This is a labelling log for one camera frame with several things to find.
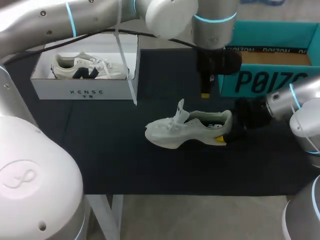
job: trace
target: white cable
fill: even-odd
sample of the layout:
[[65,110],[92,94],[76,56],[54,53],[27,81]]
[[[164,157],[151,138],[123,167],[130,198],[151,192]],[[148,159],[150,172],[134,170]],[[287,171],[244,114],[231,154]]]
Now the white cable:
[[134,104],[137,105],[138,104],[137,96],[136,96],[136,93],[135,93],[135,90],[134,90],[132,79],[129,78],[128,65],[127,65],[127,61],[126,61],[126,57],[125,57],[125,54],[124,54],[124,50],[122,48],[122,45],[121,45],[121,42],[120,42],[120,38],[119,38],[119,27],[120,27],[120,23],[121,23],[121,18],[122,18],[122,0],[118,0],[118,18],[117,18],[117,23],[115,25],[115,31],[114,31],[113,34],[115,36],[116,42],[118,43],[120,55],[121,55],[121,58],[122,58],[122,62],[123,62],[125,71],[126,71],[126,79],[128,80],[128,84],[129,84],[132,100],[133,100]]
[[314,147],[314,149],[318,152],[318,154],[320,154],[319,149],[316,147],[316,145],[314,145],[314,143],[310,140],[310,138],[307,136],[307,134],[305,133],[304,129],[302,128],[302,126],[301,126],[301,124],[300,124],[300,122],[299,122],[299,120],[298,120],[298,118],[297,118],[296,111],[295,111],[295,109],[294,109],[294,107],[293,107],[292,105],[291,105],[291,109],[292,109],[293,115],[294,115],[294,117],[295,117],[295,120],[296,120],[296,122],[298,123],[298,126],[299,126],[299,128],[301,129],[301,131],[302,131],[302,134],[303,134],[304,137],[309,141],[309,143]]

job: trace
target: new balance sneaker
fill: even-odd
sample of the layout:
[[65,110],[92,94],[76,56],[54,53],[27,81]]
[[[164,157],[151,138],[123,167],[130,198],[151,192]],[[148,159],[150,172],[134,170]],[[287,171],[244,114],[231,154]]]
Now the new balance sneaker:
[[120,63],[81,52],[74,57],[57,54],[51,70],[57,79],[125,79],[127,72]]
[[229,110],[222,113],[187,112],[184,100],[178,103],[174,117],[164,118],[146,126],[145,137],[153,144],[166,149],[177,149],[188,140],[207,145],[224,146],[222,136],[232,128],[233,117]]

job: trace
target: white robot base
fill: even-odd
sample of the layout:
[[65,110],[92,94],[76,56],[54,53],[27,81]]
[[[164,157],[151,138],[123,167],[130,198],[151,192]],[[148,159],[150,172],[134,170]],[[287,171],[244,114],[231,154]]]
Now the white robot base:
[[0,115],[0,239],[85,240],[83,181],[36,126]]

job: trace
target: cardboard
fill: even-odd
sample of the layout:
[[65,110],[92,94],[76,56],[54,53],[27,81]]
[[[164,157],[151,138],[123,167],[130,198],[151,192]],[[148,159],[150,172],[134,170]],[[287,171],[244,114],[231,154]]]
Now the cardboard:
[[310,22],[237,21],[228,49],[242,55],[234,75],[220,75],[223,97],[257,97],[320,74],[320,27]]

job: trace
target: blue led ring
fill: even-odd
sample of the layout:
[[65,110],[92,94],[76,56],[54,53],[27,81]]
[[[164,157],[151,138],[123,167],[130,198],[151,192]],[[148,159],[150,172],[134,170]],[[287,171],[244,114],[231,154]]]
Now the blue led ring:
[[226,17],[224,19],[218,19],[218,20],[212,20],[212,19],[206,19],[206,18],[203,18],[203,17],[200,17],[198,15],[194,15],[194,17],[202,22],[205,22],[205,23],[209,23],[209,24],[219,24],[219,23],[224,23],[224,22],[227,22],[231,19],[233,19],[235,16],[237,15],[237,12],[235,14],[233,14],[232,16],[230,17]]

